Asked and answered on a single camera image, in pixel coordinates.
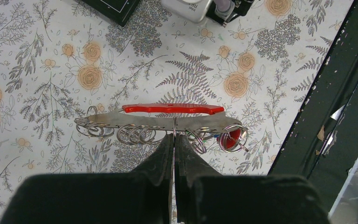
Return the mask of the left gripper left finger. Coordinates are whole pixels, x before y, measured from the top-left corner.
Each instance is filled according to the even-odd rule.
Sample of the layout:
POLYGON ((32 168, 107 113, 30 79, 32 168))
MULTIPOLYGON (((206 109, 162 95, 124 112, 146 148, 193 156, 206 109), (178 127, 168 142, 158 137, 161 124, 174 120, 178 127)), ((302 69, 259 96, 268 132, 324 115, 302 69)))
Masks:
POLYGON ((169 224, 174 136, 126 173, 43 174, 17 189, 2 224, 169 224))

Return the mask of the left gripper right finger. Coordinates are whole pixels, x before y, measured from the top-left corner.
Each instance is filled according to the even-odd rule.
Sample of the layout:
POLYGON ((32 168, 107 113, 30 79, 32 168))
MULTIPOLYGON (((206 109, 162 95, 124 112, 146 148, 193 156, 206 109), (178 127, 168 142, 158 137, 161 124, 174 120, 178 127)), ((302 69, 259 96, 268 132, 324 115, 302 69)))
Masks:
POLYGON ((316 189, 297 175, 222 175, 188 138, 175 139, 177 221, 185 224, 327 224, 316 189))

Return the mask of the red key tag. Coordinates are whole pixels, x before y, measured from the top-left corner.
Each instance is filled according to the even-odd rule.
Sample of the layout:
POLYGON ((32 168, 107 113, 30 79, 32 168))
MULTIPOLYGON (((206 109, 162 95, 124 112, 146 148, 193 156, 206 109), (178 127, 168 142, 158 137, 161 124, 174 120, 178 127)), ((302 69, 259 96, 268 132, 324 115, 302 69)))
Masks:
POLYGON ((219 146, 225 151, 234 151, 242 135, 242 130, 237 129, 228 133, 221 133, 217 136, 216 140, 219 146))

